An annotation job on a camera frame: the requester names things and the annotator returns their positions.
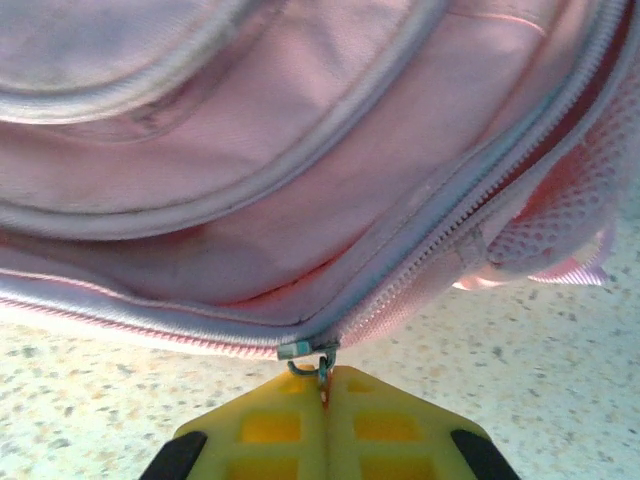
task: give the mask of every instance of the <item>pink backpack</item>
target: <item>pink backpack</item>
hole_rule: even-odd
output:
[[[276,359],[454,285],[599,284],[637,7],[0,2],[2,317]]]

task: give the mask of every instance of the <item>yellow plastic object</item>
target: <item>yellow plastic object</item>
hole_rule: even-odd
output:
[[[207,434],[188,480],[326,480],[316,377],[284,373],[180,427]]]
[[[206,433],[188,480],[476,480],[451,432],[473,422],[350,367],[328,405],[285,373],[176,432]]]
[[[338,367],[327,423],[336,480],[476,480],[451,438],[478,425],[355,368]]]

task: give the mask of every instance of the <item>zipper slider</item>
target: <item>zipper slider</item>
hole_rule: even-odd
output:
[[[338,342],[314,347],[309,340],[301,340],[280,345],[278,347],[278,360],[293,360],[294,358],[308,357],[310,355],[335,353],[338,348],[340,348],[340,343]]]

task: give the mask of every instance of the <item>floor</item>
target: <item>floor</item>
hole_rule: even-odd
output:
[[[339,363],[479,423],[523,480],[637,478],[638,206],[623,212],[606,288],[452,291]],[[284,368],[5,324],[0,338],[3,480],[137,478],[178,426]]]

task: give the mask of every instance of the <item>zipper teeth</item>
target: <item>zipper teeth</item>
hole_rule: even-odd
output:
[[[144,328],[118,323],[104,318],[93,317],[80,313],[73,313],[63,309],[53,307],[43,307],[40,305],[32,305],[25,302],[19,302],[9,299],[1,299],[0,307],[18,308],[21,313],[36,313],[51,315],[57,320],[70,320],[83,325],[90,325],[96,328],[105,328],[110,331],[119,331],[122,333],[135,333],[143,335],[145,338],[154,338],[159,341],[167,341],[177,345],[185,345],[196,350],[215,350],[216,353],[229,357],[246,358],[246,359],[273,359],[276,356],[274,347],[246,346],[243,344],[225,343],[214,340],[205,340],[195,338],[188,335],[180,335],[177,333],[162,332],[152,328]]]
[[[626,10],[624,2],[618,2],[614,6],[610,6],[602,15],[606,21],[613,22],[619,25],[623,12]],[[584,74],[581,78],[579,86],[575,87],[575,92],[572,96],[562,105],[558,107],[556,116],[549,122],[543,132],[538,135],[535,141],[531,142],[524,150],[520,160],[515,162],[510,168],[508,168],[498,180],[487,190],[485,190],[470,206],[469,208],[454,222],[449,224],[438,237],[424,250],[418,258],[409,265],[404,272],[402,272],[394,282],[389,285],[388,288],[383,290],[377,298],[371,302],[371,307],[365,311],[365,318],[340,330],[340,336],[352,336],[358,334],[360,331],[365,330],[368,326],[376,320],[376,314],[383,311],[390,303],[392,303],[398,295],[400,295],[405,287],[409,285],[417,276],[417,272],[420,266],[427,260],[427,258],[438,248],[442,243],[447,240],[457,229],[460,227],[469,217],[483,207],[487,200],[496,194],[509,180],[509,178],[520,168],[531,156],[531,154],[539,147],[544,140],[558,127],[562,120],[569,113],[571,108],[577,103],[580,96],[584,92],[589,82],[593,79],[600,67],[602,60],[615,36],[617,28],[607,29],[607,31],[601,34],[598,41],[598,48],[594,48],[592,53],[593,59],[590,64],[584,67]]]

